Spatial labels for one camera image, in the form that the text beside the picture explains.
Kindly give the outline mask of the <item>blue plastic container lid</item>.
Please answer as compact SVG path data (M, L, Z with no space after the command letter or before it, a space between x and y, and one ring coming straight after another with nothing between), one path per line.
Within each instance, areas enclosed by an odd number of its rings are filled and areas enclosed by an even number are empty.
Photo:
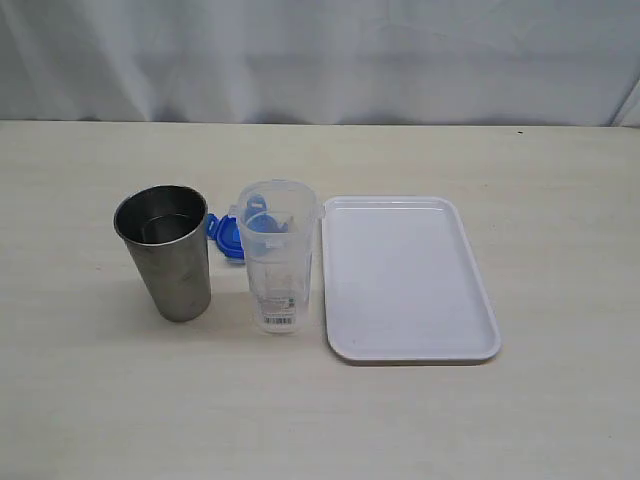
M288 233L292 219L279 222L267 213L268 206L262 195L251 196L246 203L244 220L250 230L258 233ZM224 215L218 219L213 213L207 216L207 236L215 243L229 263L243 264L244 250L236 218Z

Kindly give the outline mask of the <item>stainless steel tumbler cup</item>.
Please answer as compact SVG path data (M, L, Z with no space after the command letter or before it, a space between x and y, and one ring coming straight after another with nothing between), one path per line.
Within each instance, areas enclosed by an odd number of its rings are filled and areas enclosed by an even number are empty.
M157 185L121 202L113 226L159 313L188 322L211 301L208 205L188 186Z

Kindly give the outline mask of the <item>clear plastic tall container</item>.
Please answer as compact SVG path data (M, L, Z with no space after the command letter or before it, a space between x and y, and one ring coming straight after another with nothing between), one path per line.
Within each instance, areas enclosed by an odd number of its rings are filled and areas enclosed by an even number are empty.
M247 186L229 214L236 220L253 318L270 334L289 334L309 312L316 194L289 180Z

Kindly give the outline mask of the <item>white rectangular plastic tray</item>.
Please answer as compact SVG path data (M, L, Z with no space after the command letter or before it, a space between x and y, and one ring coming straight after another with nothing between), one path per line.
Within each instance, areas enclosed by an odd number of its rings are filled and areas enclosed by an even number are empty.
M336 196L321 222L327 343L353 364L481 364L502 346L448 200Z

